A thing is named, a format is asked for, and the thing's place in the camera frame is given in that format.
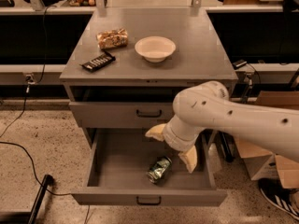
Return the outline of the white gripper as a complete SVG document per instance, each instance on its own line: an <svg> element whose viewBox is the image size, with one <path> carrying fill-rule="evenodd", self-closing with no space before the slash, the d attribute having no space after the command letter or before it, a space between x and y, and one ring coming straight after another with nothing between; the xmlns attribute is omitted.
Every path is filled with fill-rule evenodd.
<svg viewBox="0 0 299 224"><path fill-rule="evenodd" d="M151 127L145 136L165 142L174 150L180 151L178 156L185 163L187 171L191 174L197 166L197 150L194 144L203 127L193 126L177 115L170 119L166 125L159 124Z"/></svg>

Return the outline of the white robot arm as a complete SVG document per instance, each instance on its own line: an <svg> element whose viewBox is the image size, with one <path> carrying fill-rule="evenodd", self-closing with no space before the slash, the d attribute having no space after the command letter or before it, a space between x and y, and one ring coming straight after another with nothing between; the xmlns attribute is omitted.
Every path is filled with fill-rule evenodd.
<svg viewBox="0 0 299 224"><path fill-rule="evenodd" d="M191 173L197 165L195 141L211 129L238 136L292 161L299 161L299 112L233 103L224 85L208 81L180 91L173 101L174 117L146 132L178 152Z"/></svg>

